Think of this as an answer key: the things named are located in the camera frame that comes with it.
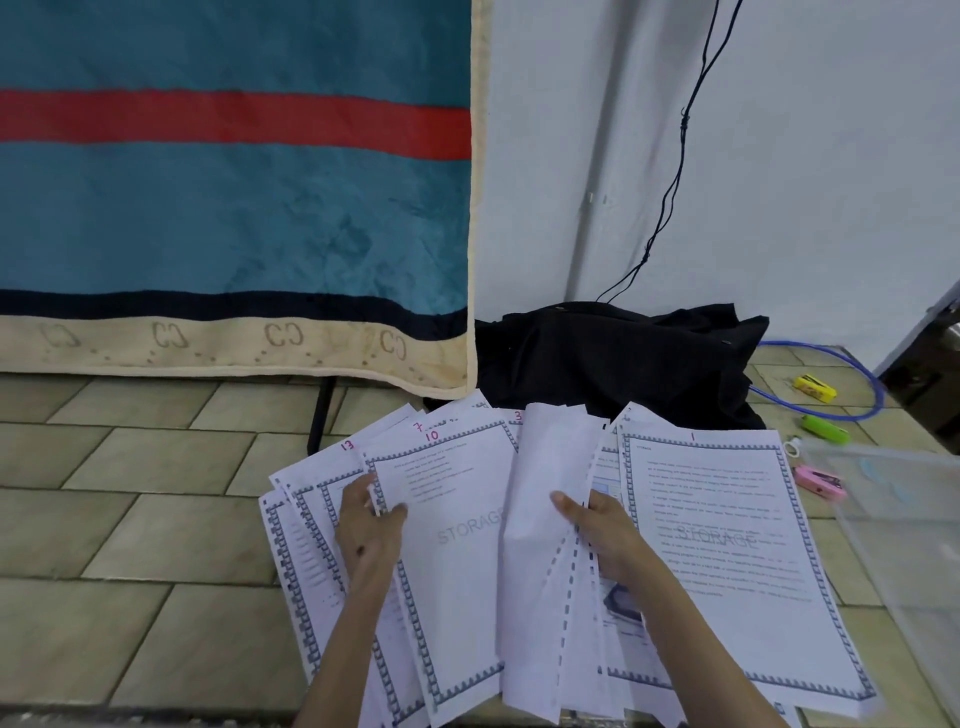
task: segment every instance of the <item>electrical cord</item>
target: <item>electrical cord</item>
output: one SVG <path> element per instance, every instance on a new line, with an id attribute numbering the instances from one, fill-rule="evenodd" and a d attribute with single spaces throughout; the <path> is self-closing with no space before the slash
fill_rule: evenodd
<path id="1" fill-rule="evenodd" d="M 720 0 L 714 0 L 713 17 L 710 19 L 710 27 L 707 31 L 707 40 L 704 43 L 704 52 L 701 55 L 700 75 L 697 77 L 697 84 L 693 87 L 693 93 L 690 94 L 690 98 L 686 102 L 686 107 L 684 108 L 684 113 L 680 120 L 680 164 L 677 166 L 677 174 L 674 175 L 673 181 L 670 183 L 670 186 L 666 188 L 666 192 L 663 193 L 663 198 L 660 200 L 660 216 L 657 218 L 657 226 L 654 228 L 654 233 L 647 240 L 646 245 L 643 248 L 643 257 L 640 259 L 640 262 L 627 271 L 623 275 L 623 278 L 618 280 L 610 288 L 597 296 L 596 301 L 600 301 L 600 299 L 610 293 L 627 278 L 630 279 L 630 282 L 627 283 L 624 288 L 614 293 L 607 300 L 607 303 L 611 303 L 613 299 L 634 284 L 634 281 L 636 280 L 636 274 L 639 273 L 640 268 L 646 265 L 647 260 L 650 259 L 650 251 L 654 246 L 654 241 L 657 239 L 657 235 L 660 234 L 660 232 L 666 227 L 666 224 L 670 222 L 670 218 L 673 217 L 674 199 L 677 197 L 677 190 L 680 188 L 680 175 L 684 170 L 684 160 L 686 158 L 686 128 L 690 123 L 690 108 L 693 106 L 693 102 L 697 98 L 697 94 L 700 92 L 700 86 L 703 85 L 704 78 L 707 77 L 707 73 L 709 73 L 710 69 L 716 63 L 717 58 L 719 58 L 720 53 L 727 46 L 727 41 L 730 40 L 731 33 L 733 32 L 733 23 L 736 22 L 736 17 L 740 12 L 740 6 L 742 4 L 743 0 L 736 0 L 736 6 L 733 8 L 733 14 L 730 17 L 730 25 L 727 28 L 727 34 L 724 36 L 723 42 L 720 43 L 720 47 L 717 49 L 717 52 L 714 53 L 710 61 L 707 62 L 707 50 L 710 46 L 710 38 L 713 36 L 713 26 L 716 24 L 717 13 L 720 10 Z M 667 213 L 666 199 L 668 196 L 670 198 L 670 211 Z"/>
<path id="2" fill-rule="evenodd" d="M 880 383 L 880 380 L 874 376 L 874 373 L 867 369 L 863 364 L 858 362 L 856 359 L 845 356 L 844 354 L 831 349 L 830 347 L 821 347 L 817 344 L 805 344 L 803 341 L 761 341 L 759 344 L 761 347 L 803 347 L 804 349 L 813 349 L 816 352 L 828 353 L 830 356 L 836 356 L 838 359 L 850 364 L 854 369 L 856 369 L 860 374 L 865 376 L 870 380 L 870 385 L 874 388 L 874 406 L 871 407 L 869 412 L 865 412 L 862 415 L 830 415 L 826 412 L 817 412 L 813 409 L 807 409 L 806 407 L 800 407 L 798 404 L 791 404 L 788 401 L 781 400 L 779 397 L 772 395 L 768 392 L 764 392 L 762 389 L 758 389 L 753 384 L 750 385 L 750 390 L 756 392 L 761 397 L 766 398 L 776 404 L 780 404 L 787 409 L 792 409 L 794 412 L 801 412 L 805 415 L 813 415 L 814 417 L 820 417 L 824 420 L 837 420 L 839 422 L 846 423 L 855 423 L 861 420 L 869 420 L 871 417 L 876 415 L 881 409 L 883 409 L 883 398 L 886 397 L 886 393 L 883 391 L 883 385 Z"/>

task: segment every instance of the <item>black fabric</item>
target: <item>black fabric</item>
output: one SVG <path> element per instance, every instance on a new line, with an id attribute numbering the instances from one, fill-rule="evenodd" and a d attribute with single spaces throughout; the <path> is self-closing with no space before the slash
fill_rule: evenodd
<path id="1" fill-rule="evenodd" d="M 608 303 L 562 303 L 476 323 L 478 386 L 494 407 L 585 404 L 613 418 L 629 401 L 674 425 L 762 429 L 743 371 L 769 319 L 731 303 L 643 316 Z"/>

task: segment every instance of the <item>cream blanket border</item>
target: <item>cream blanket border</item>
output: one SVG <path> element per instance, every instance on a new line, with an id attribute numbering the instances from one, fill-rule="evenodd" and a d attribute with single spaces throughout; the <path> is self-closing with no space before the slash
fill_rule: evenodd
<path id="1" fill-rule="evenodd" d="M 477 379 L 473 244 L 487 140 L 492 0 L 473 0 L 467 334 L 419 341 L 382 324 L 308 319 L 94 321 L 0 316 L 0 371 L 112 376 L 359 376 L 459 399 Z"/>

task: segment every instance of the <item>white wall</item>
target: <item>white wall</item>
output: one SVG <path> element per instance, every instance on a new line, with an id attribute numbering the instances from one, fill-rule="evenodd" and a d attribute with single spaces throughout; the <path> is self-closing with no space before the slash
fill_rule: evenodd
<path id="1" fill-rule="evenodd" d="M 478 319 L 564 299 L 617 2 L 493 4 Z"/>
<path id="2" fill-rule="evenodd" d="M 495 3 L 479 318 L 564 296 L 617 10 Z M 711 10 L 639 6 L 575 298 L 653 229 Z M 878 364 L 960 277 L 958 37 L 952 0 L 745 0 L 691 113 L 674 218 L 616 303 L 732 301 L 771 336 Z"/>
<path id="3" fill-rule="evenodd" d="M 676 169 L 712 0 L 647 5 L 579 299 L 638 260 Z M 769 337 L 879 364 L 960 275 L 957 38 L 947 0 L 746 0 L 691 112 L 674 217 L 616 303 L 733 301 L 768 315 Z"/>

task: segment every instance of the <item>white clip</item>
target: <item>white clip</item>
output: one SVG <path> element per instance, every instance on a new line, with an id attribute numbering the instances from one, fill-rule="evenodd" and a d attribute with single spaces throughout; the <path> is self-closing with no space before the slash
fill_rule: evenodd
<path id="1" fill-rule="evenodd" d="M 800 457 L 801 450 L 801 440 L 799 437 L 793 438 L 793 440 L 787 440 L 783 443 L 783 449 L 790 457 Z"/>

